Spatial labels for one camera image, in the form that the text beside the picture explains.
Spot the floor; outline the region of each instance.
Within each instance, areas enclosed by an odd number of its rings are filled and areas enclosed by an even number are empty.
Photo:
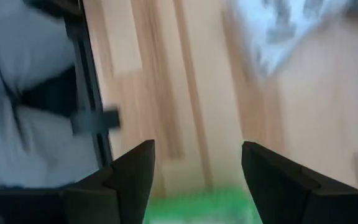
[[[243,140],[358,187],[358,21],[307,38],[257,83],[229,0],[84,0],[115,157],[157,142],[154,197],[245,186]]]

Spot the black frame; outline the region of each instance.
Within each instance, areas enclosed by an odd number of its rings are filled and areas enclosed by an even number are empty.
[[[64,18],[67,34],[73,41],[76,53],[75,71],[78,97],[78,114],[90,114],[92,117],[98,117],[100,114],[104,114],[83,1],[24,1],[30,6],[40,9],[41,11],[46,12],[53,17]],[[116,122],[110,124],[109,128],[118,128],[118,112],[113,110],[110,111],[110,114],[111,112],[113,112],[115,116],[112,116],[112,119],[110,120]],[[74,114],[74,116],[71,118],[71,122],[79,124],[78,126],[82,125],[81,122],[78,122],[77,114]],[[102,168],[110,165],[113,161],[113,155],[111,153],[109,143],[108,128],[100,127],[100,130],[93,130],[93,132],[90,130],[90,132],[92,133],[94,151],[96,153],[99,167]]]
[[[358,189],[254,142],[242,145],[241,164],[264,224],[358,223]]]

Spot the green object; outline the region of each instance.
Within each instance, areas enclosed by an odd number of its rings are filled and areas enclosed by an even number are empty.
[[[145,224],[261,224],[254,201],[240,188],[183,195],[151,201]]]

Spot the patterned cloth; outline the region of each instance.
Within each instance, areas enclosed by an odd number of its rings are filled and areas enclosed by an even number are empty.
[[[257,74],[271,76],[313,29],[347,8],[348,0],[237,0],[247,50]]]

